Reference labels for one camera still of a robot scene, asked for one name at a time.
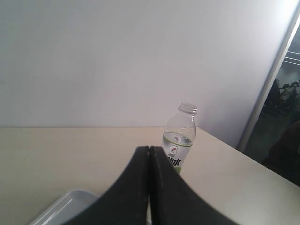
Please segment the table surface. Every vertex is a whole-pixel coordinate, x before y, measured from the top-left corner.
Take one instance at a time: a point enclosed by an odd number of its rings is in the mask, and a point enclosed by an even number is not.
[[[163,128],[0,128],[0,222],[25,225],[62,194],[102,194],[136,146],[160,145]],[[300,188],[197,129],[181,175],[242,225],[300,222]]]

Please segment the black object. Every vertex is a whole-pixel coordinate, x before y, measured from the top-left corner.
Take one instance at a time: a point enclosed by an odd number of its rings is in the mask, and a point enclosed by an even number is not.
[[[236,225],[200,198],[177,174],[161,147],[138,147],[108,191],[65,225]]]

